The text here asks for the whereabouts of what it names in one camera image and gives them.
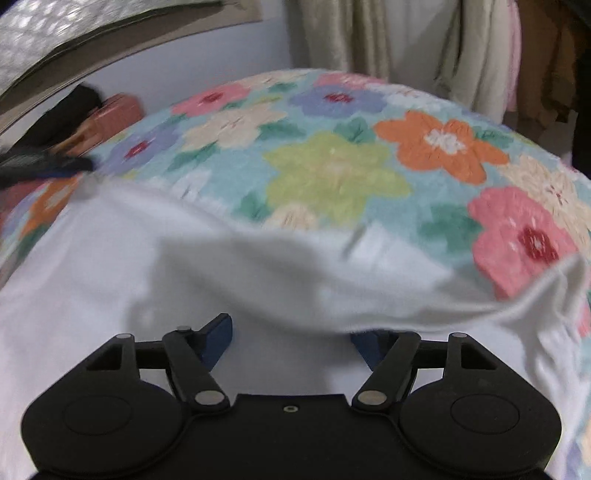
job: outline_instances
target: curtain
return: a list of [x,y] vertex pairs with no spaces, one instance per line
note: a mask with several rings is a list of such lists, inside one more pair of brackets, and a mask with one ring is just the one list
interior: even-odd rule
[[299,0],[311,65],[390,75],[384,0]]

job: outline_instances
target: flower pattern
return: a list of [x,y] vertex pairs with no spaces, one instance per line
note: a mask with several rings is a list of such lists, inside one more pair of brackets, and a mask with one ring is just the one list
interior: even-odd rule
[[49,228],[68,203],[79,181],[79,176],[49,181],[45,191],[31,205],[29,219],[21,235],[25,237],[42,226]]
[[159,125],[143,134],[131,134],[116,144],[99,171],[109,175],[123,175],[146,165],[155,155],[172,147],[179,134],[175,125]]
[[260,73],[242,80],[238,83],[247,89],[264,90],[277,83],[292,83],[306,76],[305,70],[277,70],[275,72]]
[[406,85],[367,85],[368,90],[384,95],[390,105],[407,109],[418,109],[425,112],[437,113],[441,109],[453,105],[451,102],[429,95],[428,93],[415,90]]
[[324,73],[314,82],[315,87],[324,85],[344,85],[351,90],[363,90],[369,85],[380,85],[386,82],[375,77],[360,75],[358,73],[330,72]]
[[224,110],[212,115],[206,124],[188,130],[182,150],[199,150],[214,142],[220,148],[246,148],[261,134],[261,125],[277,122],[286,116],[285,112],[271,110],[268,103]]
[[468,212],[485,228],[472,246],[474,262],[499,298],[514,297],[550,265],[577,252],[550,212],[516,187],[483,190]]
[[583,185],[585,185],[585,187],[591,189],[591,180],[589,180],[587,178],[587,175],[585,175],[584,173],[581,173],[579,170],[577,170],[574,167],[571,167],[570,165],[565,165],[561,161],[559,161],[556,164],[556,166],[558,168],[558,171],[564,173],[567,176],[567,178],[573,183],[579,181]]
[[465,183],[479,185],[486,180],[483,162],[509,162],[505,153],[474,138],[470,125],[459,120],[443,124],[427,113],[409,111],[403,120],[379,122],[374,130],[380,138],[399,143],[398,161],[406,167],[417,171],[443,168]]
[[238,82],[227,83],[192,96],[172,108],[174,115],[206,115],[217,112],[230,102],[245,99],[250,90]]
[[294,95],[290,103],[300,106],[305,115],[331,118],[346,118],[355,112],[380,113],[386,107],[379,93],[340,85],[314,87]]
[[384,167],[385,145],[354,144],[332,132],[318,132],[307,142],[268,152],[264,158],[280,175],[267,186],[272,207],[307,205],[339,225],[359,220],[370,196],[400,197],[411,188]]
[[289,203],[279,207],[264,223],[266,228],[283,230],[316,230],[318,225],[316,214],[301,203]]
[[570,234],[579,251],[591,259],[591,207],[579,200],[569,175],[560,170],[551,172],[528,155],[520,156],[518,164],[500,166],[499,171],[546,208],[556,224]]

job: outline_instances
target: purple flower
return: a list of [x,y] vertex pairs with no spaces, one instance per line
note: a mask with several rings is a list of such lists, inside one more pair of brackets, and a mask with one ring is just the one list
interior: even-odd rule
[[155,155],[172,147],[178,140],[174,125],[162,124],[142,134],[131,134],[113,147],[99,168],[101,173],[123,175],[146,165]]
[[380,113],[385,107],[382,95],[367,90],[351,90],[341,85],[315,87],[294,95],[290,103],[302,108],[305,115],[344,118],[362,111]]

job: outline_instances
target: black fabric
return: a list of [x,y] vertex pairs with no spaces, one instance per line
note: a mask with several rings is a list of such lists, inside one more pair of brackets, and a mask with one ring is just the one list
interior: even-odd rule
[[591,28],[591,0],[562,0],[589,28]]
[[591,179],[591,48],[577,65],[579,116],[574,129],[573,167]]
[[4,15],[15,3],[17,3],[17,0],[0,0],[0,15]]
[[47,148],[70,137],[90,113],[103,105],[97,91],[78,85],[54,108],[45,112],[14,147]]
[[0,153],[0,190],[27,180],[72,177],[81,171],[94,171],[92,160],[22,147]]

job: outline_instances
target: pink clothing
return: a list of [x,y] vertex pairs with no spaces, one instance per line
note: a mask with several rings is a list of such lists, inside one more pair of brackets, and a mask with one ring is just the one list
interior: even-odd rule
[[507,0],[511,16],[511,62],[507,84],[507,111],[517,111],[517,80],[521,65],[521,19],[517,0]]

